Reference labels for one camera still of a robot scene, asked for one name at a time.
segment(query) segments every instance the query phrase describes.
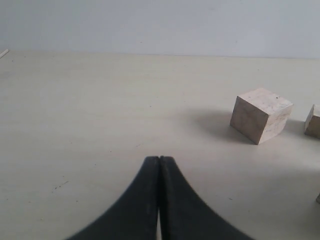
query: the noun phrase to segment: white wall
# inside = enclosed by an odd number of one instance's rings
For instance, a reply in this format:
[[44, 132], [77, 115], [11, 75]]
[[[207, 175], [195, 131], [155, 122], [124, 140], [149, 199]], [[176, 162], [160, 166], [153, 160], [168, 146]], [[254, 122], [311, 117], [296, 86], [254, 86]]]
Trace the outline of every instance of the white wall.
[[319, 23], [319, 0], [0, 0], [0, 47], [320, 58]]

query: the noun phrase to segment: tabletop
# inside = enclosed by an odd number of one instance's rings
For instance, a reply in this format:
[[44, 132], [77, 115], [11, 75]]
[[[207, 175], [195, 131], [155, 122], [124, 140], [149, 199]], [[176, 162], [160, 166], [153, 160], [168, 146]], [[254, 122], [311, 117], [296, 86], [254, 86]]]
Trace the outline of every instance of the tabletop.
[[[320, 61], [10, 51], [0, 59], [0, 236], [62, 240], [107, 210], [146, 156], [172, 156], [199, 196], [257, 240], [319, 239]], [[294, 103], [252, 144], [237, 95]]]

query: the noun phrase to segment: table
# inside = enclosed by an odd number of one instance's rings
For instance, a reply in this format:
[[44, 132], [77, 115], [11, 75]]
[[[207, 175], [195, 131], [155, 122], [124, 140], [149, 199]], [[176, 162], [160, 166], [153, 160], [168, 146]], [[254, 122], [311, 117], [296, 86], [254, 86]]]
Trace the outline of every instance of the table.
[[[173, 156], [218, 214], [257, 240], [319, 239], [320, 61], [10, 51], [0, 59], [0, 236], [64, 239], [124, 192], [146, 156]], [[229, 127], [258, 87], [294, 103], [254, 145]]]

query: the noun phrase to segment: white table surface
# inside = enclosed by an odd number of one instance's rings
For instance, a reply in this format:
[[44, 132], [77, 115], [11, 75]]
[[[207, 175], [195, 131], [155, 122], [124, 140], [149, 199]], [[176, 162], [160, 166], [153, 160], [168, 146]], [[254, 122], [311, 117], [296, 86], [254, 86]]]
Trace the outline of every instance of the white table surface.
[[[258, 87], [294, 103], [254, 145], [229, 127]], [[0, 59], [0, 238], [62, 240], [100, 216], [150, 155], [173, 156], [257, 240], [320, 238], [320, 61], [10, 51]]]

